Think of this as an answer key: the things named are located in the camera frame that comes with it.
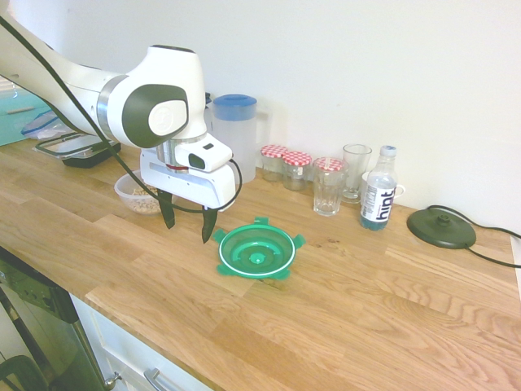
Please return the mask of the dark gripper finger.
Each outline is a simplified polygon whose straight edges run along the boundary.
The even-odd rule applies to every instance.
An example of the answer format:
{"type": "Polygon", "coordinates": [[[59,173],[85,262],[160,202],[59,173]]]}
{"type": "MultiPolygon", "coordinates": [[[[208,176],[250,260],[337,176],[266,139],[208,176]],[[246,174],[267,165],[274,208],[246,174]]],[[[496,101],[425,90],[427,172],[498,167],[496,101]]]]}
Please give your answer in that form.
{"type": "Polygon", "coordinates": [[[217,222],[218,211],[207,207],[202,207],[203,227],[201,230],[201,237],[204,244],[206,244],[212,236],[215,224],[217,222]]]}
{"type": "Polygon", "coordinates": [[[175,212],[172,203],[173,195],[161,189],[158,189],[157,192],[160,211],[164,219],[164,223],[168,229],[171,229],[175,225],[175,212]]]}

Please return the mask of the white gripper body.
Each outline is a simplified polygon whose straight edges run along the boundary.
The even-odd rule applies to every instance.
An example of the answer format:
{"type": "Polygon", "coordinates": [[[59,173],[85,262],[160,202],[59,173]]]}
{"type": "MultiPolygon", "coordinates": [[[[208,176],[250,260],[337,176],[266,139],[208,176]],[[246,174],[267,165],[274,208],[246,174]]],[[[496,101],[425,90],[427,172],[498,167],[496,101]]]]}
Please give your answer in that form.
{"type": "Polygon", "coordinates": [[[161,162],[154,149],[142,149],[140,173],[147,185],[210,209],[226,209],[236,196],[235,176],[228,164],[210,173],[192,168],[176,171],[161,162]]]}

